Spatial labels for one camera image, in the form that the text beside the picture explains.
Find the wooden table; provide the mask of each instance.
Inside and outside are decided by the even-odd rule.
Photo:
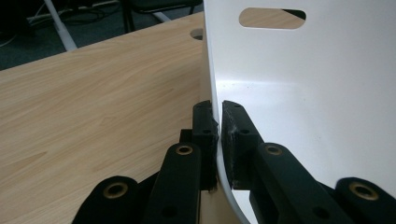
[[[103,179],[141,181],[191,127],[203,13],[0,72],[0,223],[70,223]]]

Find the oval cutout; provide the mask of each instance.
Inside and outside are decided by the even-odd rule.
[[[249,7],[239,15],[239,23],[250,28],[293,30],[301,27],[305,18],[301,10]]]

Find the gray carpet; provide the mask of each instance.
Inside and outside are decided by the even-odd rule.
[[[61,19],[78,48],[97,43],[118,35],[124,34],[122,14],[119,4],[102,6],[98,9],[106,16],[98,20],[97,13],[81,10],[79,13],[64,13]],[[194,13],[203,11],[202,5],[195,8]],[[189,8],[165,11],[170,19],[178,19],[189,14]],[[152,15],[133,13],[134,24],[137,30],[158,24],[159,21]],[[24,63],[33,62],[55,54],[65,52],[52,21],[43,21],[35,26],[35,35],[17,35],[9,44],[0,48],[0,70],[8,69]]]

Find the table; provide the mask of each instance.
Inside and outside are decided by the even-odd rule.
[[[203,16],[0,73],[0,223],[70,223],[103,179],[160,169],[200,101]]]

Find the light wood surface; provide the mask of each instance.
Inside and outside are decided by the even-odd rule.
[[[0,72],[0,223],[70,223],[103,179],[157,172],[200,101],[203,26],[199,13]]]

